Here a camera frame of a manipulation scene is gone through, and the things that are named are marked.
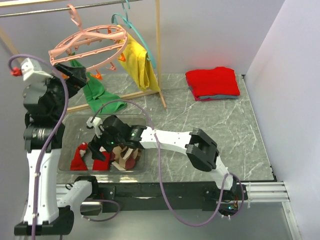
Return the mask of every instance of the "transparent bin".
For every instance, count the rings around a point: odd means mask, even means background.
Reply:
[[[99,115],[98,117],[102,121],[110,115]],[[94,160],[92,159],[91,151],[88,149],[85,155],[82,157],[84,163],[87,166],[87,171],[71,171],[70,164],[75,156],[77,147],[83,142],[89,143],[94,135],[94,129],[87,128],[87,120],[92,117],[92,114],[76,114],[66,118],[65,130],[62,139],[61,156],[58,163],[58,173],[68,174],[106,174],[106,175],[127,175],[127,174],[141,174],[146,171],[147,168],[147,152],[148,150],[141,150],[141,156],[136,161],[135,166],[126,171],[120,171],[112,164],[108,171],[93,171]],[[131,125],[143,125],[146,126],[147,118],[144,115],[117,115],[117,117],[125,124]]]

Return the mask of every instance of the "white wall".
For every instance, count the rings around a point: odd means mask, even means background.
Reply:
[[[91,0],[90,3],[101,3]],[[284,0],[161,0],[162,67],[164,73],[226,66],[245,74],[277,16]],[[0,13],[63,8],[88,4],[87,0],[0,8]],[[131,3],[129,19],[156,55],[155,0]],[[113,13],[123,13],[120,4],[80,9],[84,27],[111,24]],[[60,41],[77,32],[67,11],[0,18],[21,53],[48,59]],[[106,56],[82,60],[98,63]]]
[[[11,240],[28,195],[29,170],[24,150],[24,119],[20,77],[7,67],[10,57],[0,42],[0,239]]]
[[[318,0],[286,0],[245,78],[304,240],[320,233],[319,9]]]

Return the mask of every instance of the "gray marble surface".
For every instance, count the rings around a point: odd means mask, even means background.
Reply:
[[[118,95],[138,91],[136,84],[126,74],[104,76],[107,91]],[[162,92],[167,109],[158,94],[135,98],[151,115],[157,129],[174,132],[203,129],[217,142],[220,156],[229,171],[241,180],[273,180],[272,169],[254,116],[247,89],[241,75],[237,75],[241,95],[239,99],[195,101],[188,90],[184,74],[163,74]],[[85,104],[82,91],[70,99],[69,106]],[[92,114],[86,109],[76,114]],[[134,105],[128,105],[117,114],[141,114]],[[158,182],[157,150],[147,153],[147,169],[142,174],[95,174],[100,182]],[[195,169],[181,153],[163,150],[161,153],[162,180],[164,182],[211,181],[206,172]],[[77,174],[58,173],[57,183],[71,183]]]

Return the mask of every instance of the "blue hanger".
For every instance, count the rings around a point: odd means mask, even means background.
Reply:
[[[127,5],[128,5],[128,9],[130,9],[130,4],[129,4],[129,1],[128,0],[125,0]],[[152,67],[155,69],[157,67],[157,64],[156,64],[156,60],[153,56],[153,54],[151,53],[148,45],[146,44],[145,40],[143,39],[143,37],[140,35],[140,33],[138,32],[138,30],[135,28],[135,26],[129,21],[128,19],[128,13],[127,13],[127,10],[125,8],[125,5],[122,3],[122,9],[125,13],[125,16],[121,15],[120,13],[115,13],[112,15],[111,17],[111,23],[115,24],[115,25],[118,25],[118,21],[116,19],[116,16],[119,16],[120,18],[123,19],[124,21],[124,24],[129,28],[129,29],[133,29],[133,31],[136,33],[136,35],[139,37],[139,39],[141,40],[144,48],[146,49],[147,53],[148,53],[148,57],[147,59],[151,62],[152,64]]]

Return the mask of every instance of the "pink hanger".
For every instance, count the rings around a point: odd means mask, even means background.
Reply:
[[[114,55],[107,58],[103,62],[100,62],[96,65],[92,65],[91,67],[87,67],[86,71],[89,72],[90,70],[96,70],[106,64],[111,63],[113,60],[117,59],[117,57],[121,55],[121,53],[125,50],[125,47],[128,44],[127,32],[122,27],[119,27],[116,25],[99,25],[99,26],[93,26],[93,27],[83,29],[82,21],[76,9],[74,8],[74,6],[72,6],[71,4],[68,4],[67,6],[70,8],[69,13],[71,15],[71,20],[75,23],[75,25],[77,25],[77,27],[79,28],[79,31],[67,37],[66,39],[61,41],[53,50],[49,51],[50,62],[52,65],[57,63],[67,62],[70,60],[81,59],[91,55],[117,49],[117,52]],[[101,29],[108,30],[108,34],[100,33],[99,30]],[[92,51],[88,51],[88,52],[80,53],[76,55],[69,55],[67,57],[57,59],[57,57],[64,52],[67,52],[70,54],[72,52],[72,48],[75,48],[75,50],[78,50],[79,46],[81,45],[90,44],[97,41],[101,42],[103,39],[109,39],[114,41],[117,40],[117,43],[114,45],[109,45],[109,46],[100,48],[100,49],[96,49],[96,50],[92,50]]]

